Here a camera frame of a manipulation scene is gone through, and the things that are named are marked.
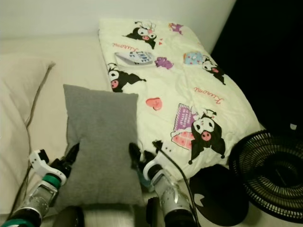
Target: white wall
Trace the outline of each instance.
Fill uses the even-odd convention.
[[[2,38],[97,32],[100,17],[165,19],[190,26],[211,51],[235,0],[0,0]]]

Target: gray pillow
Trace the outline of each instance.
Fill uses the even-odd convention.
[[[143,204],[138,176],[131,169],[130,142],[137,142],[135,94],[64,85],[68,151],[80,143],[71,175],[55,207]]]

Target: purple label print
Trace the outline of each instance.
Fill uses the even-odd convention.
[[[176,120],[175,120],[175,127],[174,131],[177,131],[179,129],[186,129],[191,128],[191,125],[193,124],[194,116],[196,114],[192,114],[189,106],[184,104],[179,104]]]
[[[179,32],[182,35],[182,31],[180,30],[180,28],[183,27],[183,25],[169,23],[169,27],[172,29],[173,32]]]
[[[195,121],[195,115],[191,113],[191,109],[187,105],[179,104],[171,141],[186,150],[191,150],[191,141],[194,140],[191,125]]]
[[[158,57],[157,60],[155,60],[155,63],[157,67],[162,66],[167,68],[168,70],[174,66],[173,63],[171,63],[167,60],[167,58],[164,57]]]

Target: pink heart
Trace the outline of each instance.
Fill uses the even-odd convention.
[[[149,98],[146,100],[146,104],[152,107],[155,111],[162,108],[162,101],[160,98]]]

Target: white pillow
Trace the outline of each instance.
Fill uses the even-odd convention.
[[[37,91],[54,63],[24,54],[0,55],[0,214],[10,212],[30,152],[27,124]]]

